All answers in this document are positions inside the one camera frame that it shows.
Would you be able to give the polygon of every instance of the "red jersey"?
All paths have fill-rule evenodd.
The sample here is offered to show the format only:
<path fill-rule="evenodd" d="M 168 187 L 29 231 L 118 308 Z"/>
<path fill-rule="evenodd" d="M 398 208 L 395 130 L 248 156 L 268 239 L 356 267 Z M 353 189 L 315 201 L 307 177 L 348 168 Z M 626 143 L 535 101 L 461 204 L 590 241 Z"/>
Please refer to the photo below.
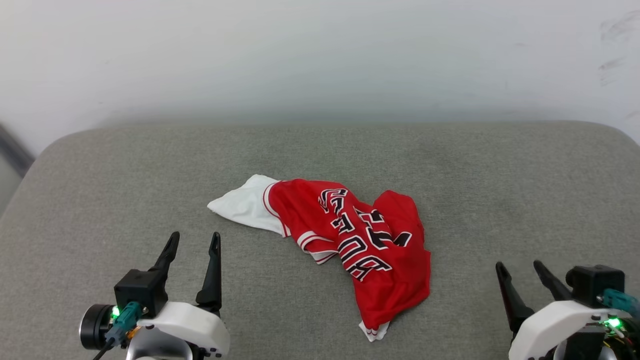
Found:
<path fill-rule="evenodd" d="M 370 341 L 381 339 L 395 315 L 429 295 L 430 253 L 424 250 L 424 228 L 410 197 L 388 190 L 371 206 L 339 183 L 302 179 L 266 183 L 255 177 L 235 190 L 240 191 L 236 199 L 220 201 L 230 192 L 209 208 L 231 220 L 292 236 L 318 264 L 338 255 L 352 276 L 360 327 Z M 243 214 L 225 209 L 253 186 L 264 189 L 261 205 L 266 216 L 279 219 L 279 229 L 265 224 L 267 219 L 261 223 L 247 219 L 246 206 L 241 206 Z"/>

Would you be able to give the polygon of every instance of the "green led light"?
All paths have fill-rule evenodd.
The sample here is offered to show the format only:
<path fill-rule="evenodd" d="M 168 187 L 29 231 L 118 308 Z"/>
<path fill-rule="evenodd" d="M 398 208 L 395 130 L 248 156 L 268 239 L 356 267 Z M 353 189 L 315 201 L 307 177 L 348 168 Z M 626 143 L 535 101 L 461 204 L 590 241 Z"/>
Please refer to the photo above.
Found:
<path fill-rule="evenodd" d="M 609 319 L 609 320 L 605 321 L 605 323 L 608 323 L 609 325 L 611 325 L 613 327 L 620 327 L 622 325 L 622 322 L 618 318 Z"/>

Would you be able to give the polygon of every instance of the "cable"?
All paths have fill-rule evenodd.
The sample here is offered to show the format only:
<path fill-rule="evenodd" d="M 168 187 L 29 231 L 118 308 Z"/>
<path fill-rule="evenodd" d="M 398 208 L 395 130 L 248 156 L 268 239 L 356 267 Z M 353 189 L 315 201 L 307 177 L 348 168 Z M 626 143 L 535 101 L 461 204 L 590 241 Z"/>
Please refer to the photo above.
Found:
<path fill-rule="evenodd" d="M 113 344 L 114 341 L 115 339 L 113 338 L 109 339 L 109 341 L 107 341 L 107 343 L 104 345 L 102 350 L 100 350 L 100 352 L 93 358 L 93 360 L 99 360 L 104 355 L 105 352 L 111 349 L 111 345 Z"/>
<path fill-rule="evenodd" d="M 142 316 L 142 306 L 135 301 L 128 303 L 120 316 L 113 320 L 112 328 L 107 331 L 104 337 L 107 340 L 113 340 L 112 345 L 119 346 L 127 339 L 127 333 L 135 329 L 140 316 Z"/>

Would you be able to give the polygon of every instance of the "camera lens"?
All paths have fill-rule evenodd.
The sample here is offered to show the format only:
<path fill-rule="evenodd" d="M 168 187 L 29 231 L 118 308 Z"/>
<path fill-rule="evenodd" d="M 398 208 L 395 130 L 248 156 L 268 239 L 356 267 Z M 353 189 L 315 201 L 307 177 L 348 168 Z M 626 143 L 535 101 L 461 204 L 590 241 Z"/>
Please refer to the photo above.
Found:
<path fill-rule="evenodd" d="M 87 309 L 80 322 L 80 342 L 85 349 L 100 350 L 106 344 L 109 319 L 115 305 L 96 304 Z"/>

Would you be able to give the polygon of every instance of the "connector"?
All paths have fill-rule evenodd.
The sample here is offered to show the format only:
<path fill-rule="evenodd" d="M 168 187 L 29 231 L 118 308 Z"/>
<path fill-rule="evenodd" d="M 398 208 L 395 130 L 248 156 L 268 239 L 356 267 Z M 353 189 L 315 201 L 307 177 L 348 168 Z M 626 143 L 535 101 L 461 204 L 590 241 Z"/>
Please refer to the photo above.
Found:
<path fill-rule="evenodd" d="M 126 338 L 127 332 L 133 330 L 142 316 L 140 303 L 132 301 L 120 312 L 120 316 L 113 320 L 113 327 L 106 334 L 106 340 L 113 339 L 112 345 L 120 345 Z"/>
<path fill-rule="evenodd" d="M 631 295 L 614 289 L 604 290 L 602 294 L 602 304 L 612 309 L 626 311 L 634 318 L 640 316 L 640 303 L 638 303 L 638 300 Z"/>

